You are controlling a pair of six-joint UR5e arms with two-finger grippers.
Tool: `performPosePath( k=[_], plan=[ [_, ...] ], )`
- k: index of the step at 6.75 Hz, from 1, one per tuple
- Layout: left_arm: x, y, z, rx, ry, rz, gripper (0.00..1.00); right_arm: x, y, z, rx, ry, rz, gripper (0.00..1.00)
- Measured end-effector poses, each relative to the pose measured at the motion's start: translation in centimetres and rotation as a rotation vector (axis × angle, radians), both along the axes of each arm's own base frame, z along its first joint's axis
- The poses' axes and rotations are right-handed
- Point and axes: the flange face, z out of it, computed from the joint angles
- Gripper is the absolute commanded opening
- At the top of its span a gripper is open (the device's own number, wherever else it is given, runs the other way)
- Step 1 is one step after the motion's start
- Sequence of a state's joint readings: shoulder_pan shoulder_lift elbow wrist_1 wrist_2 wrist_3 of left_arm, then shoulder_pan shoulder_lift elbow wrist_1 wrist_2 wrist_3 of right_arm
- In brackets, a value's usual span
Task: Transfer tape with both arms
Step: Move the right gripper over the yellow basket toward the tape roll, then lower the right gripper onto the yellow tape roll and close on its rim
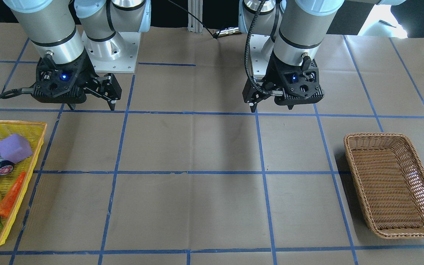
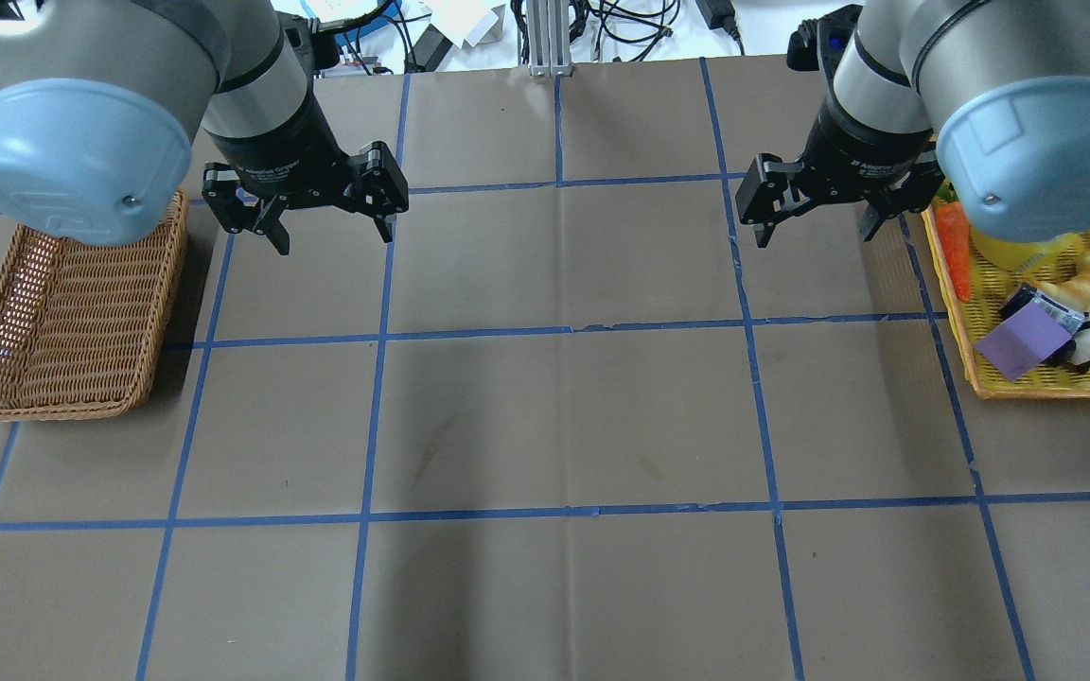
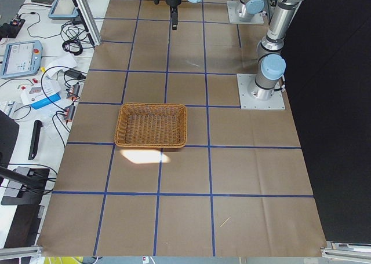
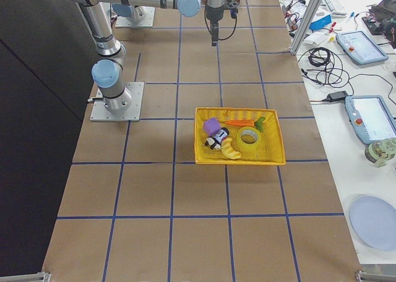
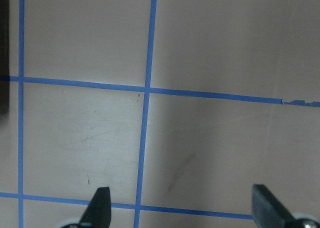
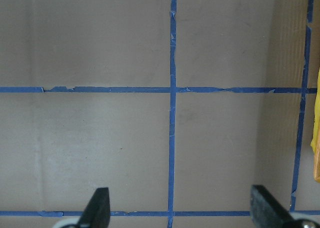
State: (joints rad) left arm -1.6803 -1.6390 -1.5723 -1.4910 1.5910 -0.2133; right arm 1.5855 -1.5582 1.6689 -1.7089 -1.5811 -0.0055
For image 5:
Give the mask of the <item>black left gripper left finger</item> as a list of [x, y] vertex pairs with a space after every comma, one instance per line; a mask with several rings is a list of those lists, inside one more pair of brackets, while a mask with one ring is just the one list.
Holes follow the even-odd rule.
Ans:
[[111, 192], [99, 187], [80, 218], [61, 221], [58, 228], [109, 228], [111, 225]]

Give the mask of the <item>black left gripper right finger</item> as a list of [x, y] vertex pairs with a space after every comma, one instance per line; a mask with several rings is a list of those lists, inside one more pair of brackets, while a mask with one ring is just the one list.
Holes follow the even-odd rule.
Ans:
[[251, 214], [258, 228], [318, 228], [312, 215], [291, 213], [264, 184], [251, 189]]

